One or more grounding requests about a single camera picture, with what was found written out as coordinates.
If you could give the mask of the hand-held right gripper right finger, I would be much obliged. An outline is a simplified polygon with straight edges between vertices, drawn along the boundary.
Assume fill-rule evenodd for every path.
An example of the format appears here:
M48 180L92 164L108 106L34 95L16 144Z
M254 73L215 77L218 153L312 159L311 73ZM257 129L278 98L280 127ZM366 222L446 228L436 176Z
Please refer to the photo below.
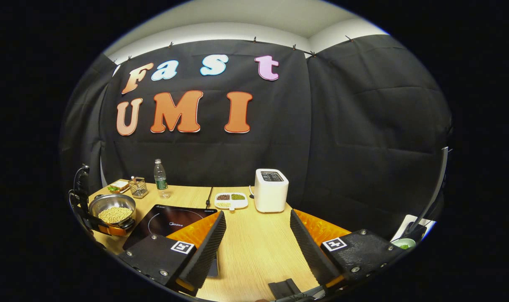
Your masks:
M406 254L367 229L346 229L292 209L290 228L316 281L329 292L373 279Z

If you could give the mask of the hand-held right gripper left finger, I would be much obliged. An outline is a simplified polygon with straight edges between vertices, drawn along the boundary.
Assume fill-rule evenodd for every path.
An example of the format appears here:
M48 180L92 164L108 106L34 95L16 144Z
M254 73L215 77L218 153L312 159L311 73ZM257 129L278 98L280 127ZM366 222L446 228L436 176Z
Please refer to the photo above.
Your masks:
M151 281L194 296L206 281L225 231L225 214L217 211L170 235L149 235L118 258Z

